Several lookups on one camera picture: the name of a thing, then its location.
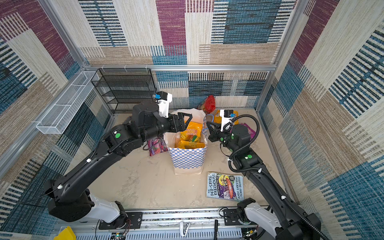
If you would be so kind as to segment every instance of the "yellow snack bag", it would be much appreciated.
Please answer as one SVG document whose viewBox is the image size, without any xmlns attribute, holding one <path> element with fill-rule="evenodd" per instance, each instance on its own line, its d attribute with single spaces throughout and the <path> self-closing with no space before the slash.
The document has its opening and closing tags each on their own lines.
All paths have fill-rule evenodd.
<svg viewBox="0 0 384 240">
<path fill-rule="evenodd" d="M 236 116 L 239 116 L 239 113 L 238 113 L 237 111 L 234 110 L 233 113 L 234 113 Z M 215 122 L 215 123 L 221 123 L 220 109 L 217 110 L 217 112 L 216 112 L 216 115 L 215 115 L 215 117 L 214 117 L 214 122 Z M 236 125 L 236 124 L 239 124 L 239 120 L 236 120 L 236 121 L 235 121 L 234 125 Z"/>
<path fill-rule="evenodd" d="M 180 132 L 180 140 L 189 142 L 200 142 L 203 125 L 197 122 L 190 122 L 184 132 Z"/>
<path fill-rule="evenodd" d="M 196 148 L 205 147 L 205 143 L 203 143 L 203 142 L 188 142 L 188 141 L 180 140 L 177 147 L 182 148 L 182 149 L 196 149 Z"/>
</svg>

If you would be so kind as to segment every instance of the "white cable clip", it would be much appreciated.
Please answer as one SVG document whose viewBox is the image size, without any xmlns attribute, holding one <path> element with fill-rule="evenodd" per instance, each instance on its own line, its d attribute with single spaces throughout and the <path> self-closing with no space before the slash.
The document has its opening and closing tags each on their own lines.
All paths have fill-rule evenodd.
<svg viewBox="0 0 384 240">
<path fill-rule="evenodd" d="M 189 229 L 189 223 L 186 223 L 186 224 L 184 225 L 184 222 L 181 221 L 181 222 L 179 223 L 179 225 L 180 225 L 180 235 L 181 235 L 182 237 L 185 237 L 185 236 L 187 235 L 187 232 L 188 232 L 188 229 Z"/>
</svg>

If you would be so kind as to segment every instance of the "shopping bag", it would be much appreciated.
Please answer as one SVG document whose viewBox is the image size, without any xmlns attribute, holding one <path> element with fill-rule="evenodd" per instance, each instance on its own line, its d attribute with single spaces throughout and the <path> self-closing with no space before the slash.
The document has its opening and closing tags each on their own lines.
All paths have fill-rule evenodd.
<svg viewBox="0 0 384 240">
<path fill-rule="evenodd" d="M 169 155 L 172 159 L 175 174 L 201 174 L 203 171 L 203 165 L 205 160 L 205 154 L 208 146 L 208 128 L 207 121 L 205 119 L 205 113 L 202 110 L 192 109 L 179 109 L 172 112 L 177 113 L 190 113 L 192 114 L 192 122 L 198 122 L 203 124 L 201 132 L 200 142 L 205 143 L 205 147 L 196 149 L 181 149 L 175 147 L 175 144 L 180 141 L 179 132 L 166 132 L 164 134 L 164 140 L 167 144 Z"/>
</svg>

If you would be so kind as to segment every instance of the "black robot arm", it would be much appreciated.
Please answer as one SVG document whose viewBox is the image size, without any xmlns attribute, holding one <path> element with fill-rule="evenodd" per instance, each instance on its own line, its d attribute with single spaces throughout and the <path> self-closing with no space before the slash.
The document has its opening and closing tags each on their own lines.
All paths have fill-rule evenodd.
<svg viewBox="0 0 384 240">
<path fill-rule="evenodd" d="M 95 150 L 74 169 L 56 180 L 45 182 L 45 193 L 52 198 L 48 203 L 49 213 L 67 222 L 86 216 L 95 206 L 87 188 L 96 178 L 132 150 L 141 147 L 145 141 L 166 132 L 184 131 L 191 119 L 192 115 L 186 113 L 161 117 L 155 102 L 135 105 L 132 117 L 107 132 Z M 116 227 L 125 224 L 124 218 L 125 212 L 122 210 Z"/>
<path fill-rule="evenodd" d="M 224 117 L 229 118 L 229 114 L 232 112 L 232 110 L 225 110 Z M 253 139 L 251 139 L 246 126 L 240 124 L 233 125 L 237 119 L 242 117 L 250 117 L 255 120 L 258 129 Z M 261 192 L 276 214 L 281 227 L 274 226 L 272 232 L 270 232 L 271 235 L 275 236 L 276 239 L 300 240 L 318 240 L 320 236 L 322 238 L 325 237 L 320 232 L 321 222 L 319 218 L 313 213 L 308 215 L 285 193 L 269 174 L 262 159 L 249 147 L 250 143 L 256 139 L 260 128 L 254 116 L 245 114 L 233 118 L 231 122 L 223 127 L 223 131 L 221 131 L 221 124 L 215 122 L 207 122 L 207 127 L 210 131 L 208 139 L 211 142 L 220 141 L 221 145 L 232 152 L 228 158 L 229 168 L 247 177 Z M 255 203 L 253 199 L 246 199 L 238 204 L 237 213 L 242 222 L 253 221 L 249 219 L 250 214 L 248 213 L 256 211 L 247 211 L 247 206 L 250 208 L 253 203 Z"/>
</svg>

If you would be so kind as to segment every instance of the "book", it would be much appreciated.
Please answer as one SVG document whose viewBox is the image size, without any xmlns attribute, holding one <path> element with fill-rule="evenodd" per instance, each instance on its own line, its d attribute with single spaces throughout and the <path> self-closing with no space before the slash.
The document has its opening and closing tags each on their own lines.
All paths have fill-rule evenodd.
<svg viewBox="0 0 384 240">
<path fill-rule="evenodd" d="M 239 202 L 244 200 L 243 176 L 208 173 L 207 197 Z"/>
</svg>

